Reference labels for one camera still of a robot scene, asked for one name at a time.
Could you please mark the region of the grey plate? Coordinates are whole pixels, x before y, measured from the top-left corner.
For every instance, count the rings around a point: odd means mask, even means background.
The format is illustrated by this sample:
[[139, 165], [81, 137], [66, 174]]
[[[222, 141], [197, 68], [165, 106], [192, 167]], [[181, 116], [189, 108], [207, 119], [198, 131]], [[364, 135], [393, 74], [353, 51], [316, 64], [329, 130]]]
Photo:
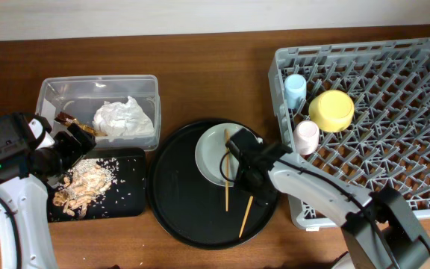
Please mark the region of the grey plate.
[[231, 188], [233, 182], [227, 182], [219, 171], [222, 157], [226, 153], [225, 132], [234, 135], [241, 129], [247, 129], [236, 123], [221, 123], [210, 127], [199, 138], [196, 144], [195, 160], [199, 172], [211, 183], [225, 187], [226, 184]]

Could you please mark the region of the gold foil wrapper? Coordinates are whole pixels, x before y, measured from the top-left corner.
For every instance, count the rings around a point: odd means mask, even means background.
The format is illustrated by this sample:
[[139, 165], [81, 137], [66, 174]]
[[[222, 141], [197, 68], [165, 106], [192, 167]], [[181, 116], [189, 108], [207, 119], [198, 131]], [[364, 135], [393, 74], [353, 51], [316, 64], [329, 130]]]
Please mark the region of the gold foil wrapper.
[[54, 119], [56, 122], [65, 125], [67, 127], [69, 127], [72, 124], [76, 124], [79, 128], [81, 128], [82, 130], [96, 136], [96, 137], [104, 137], [106, 136], [105, 133], [100, 132], [100, 131], [96, 131], [94, 128], [90, 127], [89, 125], [83, 124], [81, 122], [79, 122], [75, 117], [66, 114], [64, 112], [60, 112]]

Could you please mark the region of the yellow bowl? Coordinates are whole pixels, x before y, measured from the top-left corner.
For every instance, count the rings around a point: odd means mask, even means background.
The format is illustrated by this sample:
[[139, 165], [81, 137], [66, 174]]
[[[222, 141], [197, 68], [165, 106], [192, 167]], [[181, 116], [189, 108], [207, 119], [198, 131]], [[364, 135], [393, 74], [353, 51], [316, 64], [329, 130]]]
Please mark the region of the yellow bowl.
[[355, 105], [347, 93], [327, 90], [313, 99], [308, 113], [324, 132], [341, 132], [349, 127], [354, 117]]

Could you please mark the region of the wooden chopstick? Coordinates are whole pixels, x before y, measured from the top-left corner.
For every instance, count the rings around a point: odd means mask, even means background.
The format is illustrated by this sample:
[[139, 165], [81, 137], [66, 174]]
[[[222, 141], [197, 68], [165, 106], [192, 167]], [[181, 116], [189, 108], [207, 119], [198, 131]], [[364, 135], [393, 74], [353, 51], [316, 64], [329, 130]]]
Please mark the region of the wooden chopstick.
[[[228, 142], [229, 140], [229, 131], [228, 129], [225, 129], [225, 142]], [[226, 178], [229, 178], [229, 172], [230, 172], [230, 160], [229, 160], [229, 149], [226, 150], [226, 156], [225, 156], [225, 176]], [[225, 180], [225, 211], [228, 212], [229, 209], [229, 181]]]
[[242, 223], [241, 223], [241, 226], [240, 226], [240, 231], [239, 231], [238, 238], [241, 238], [242, 235], [243, 235], [243, 233], [244, 233], [244, 229], [245, 229], [245, 226], [246, 226], [246, 221], [248, 219], [249, 212], [250, 212], [250, 209], [252, 207], [253, 199], [254, 199], [254, 197], [250, 196], [249, 200], [248, 200], [248, 202], [246, 204], [246, 210], [245, 210], [245, 213], [243, 215], [243, 220], [242, 220]]

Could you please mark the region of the white napkin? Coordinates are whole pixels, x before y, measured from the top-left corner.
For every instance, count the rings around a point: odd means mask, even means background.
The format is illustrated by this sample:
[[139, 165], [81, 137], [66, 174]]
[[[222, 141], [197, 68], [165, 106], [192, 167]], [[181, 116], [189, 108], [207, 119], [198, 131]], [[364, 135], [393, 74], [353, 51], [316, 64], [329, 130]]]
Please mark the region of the white napkin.
[[126, 103], [104, 101], [93, 116], [93, 128], [111, 137], [152, 136], [155, 127], [131, 96]]

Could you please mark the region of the blue cup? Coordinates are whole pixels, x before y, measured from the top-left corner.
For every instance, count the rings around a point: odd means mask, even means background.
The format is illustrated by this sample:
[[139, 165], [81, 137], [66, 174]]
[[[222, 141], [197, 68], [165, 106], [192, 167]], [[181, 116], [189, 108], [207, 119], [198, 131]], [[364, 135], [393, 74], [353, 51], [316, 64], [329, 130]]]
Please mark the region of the blue cup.
[[302, 75], [292, 74], [284, 80], [284, 96], [289, 109], [297, 109], [306, 99], [307, 82]]

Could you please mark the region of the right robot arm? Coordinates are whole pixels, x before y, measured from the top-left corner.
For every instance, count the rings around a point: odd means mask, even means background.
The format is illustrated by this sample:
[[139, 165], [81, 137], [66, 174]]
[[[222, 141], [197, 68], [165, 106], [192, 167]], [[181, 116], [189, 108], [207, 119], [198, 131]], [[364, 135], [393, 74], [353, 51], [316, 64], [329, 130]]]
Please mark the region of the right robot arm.
[[351, 185], [283, 144], [227, 146], [242, 177], [306, 202], [340, 227], [348, 252], [335, 268], [420, 268], [430, 259], [430, 237], [394, 188]]

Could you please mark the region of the pink cup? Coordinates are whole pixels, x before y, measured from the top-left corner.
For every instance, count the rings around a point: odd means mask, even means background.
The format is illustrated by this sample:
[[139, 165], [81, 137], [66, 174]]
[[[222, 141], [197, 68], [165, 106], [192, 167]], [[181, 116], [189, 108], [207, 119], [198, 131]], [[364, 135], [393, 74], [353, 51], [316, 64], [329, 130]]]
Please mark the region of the pink cup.
[[301, 121], [293, 131], [293, 141], [300, 155], [310, 155], [319, 144], [320, 130], [318, 125], [310, 120]]

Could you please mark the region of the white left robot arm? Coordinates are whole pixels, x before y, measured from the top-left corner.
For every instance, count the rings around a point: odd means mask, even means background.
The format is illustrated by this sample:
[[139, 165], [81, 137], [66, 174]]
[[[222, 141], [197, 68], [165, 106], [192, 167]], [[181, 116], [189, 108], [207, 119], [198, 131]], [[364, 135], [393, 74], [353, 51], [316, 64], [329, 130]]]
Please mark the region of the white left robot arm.
[[3, 268], [56, 268], [47, 220], [47, 182], [95, 145], [76, 124], [52, 137], [45, 120], [0, 118], [0, 248]]

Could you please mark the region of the food scraps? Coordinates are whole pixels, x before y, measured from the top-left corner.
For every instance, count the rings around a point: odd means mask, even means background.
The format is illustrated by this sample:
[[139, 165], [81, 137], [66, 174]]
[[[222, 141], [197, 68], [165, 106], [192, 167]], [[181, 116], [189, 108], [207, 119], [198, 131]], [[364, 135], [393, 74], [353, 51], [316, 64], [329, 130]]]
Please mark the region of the food scraps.
[[96, 217], [109, 217], [108, 192], [120, 183], [116, 178], [119, 161], [116, 158], [91, 158], [79, 161], [63, 177], [51, 204], [62, 210], [64, 217], [83, 220], [96, 209]]

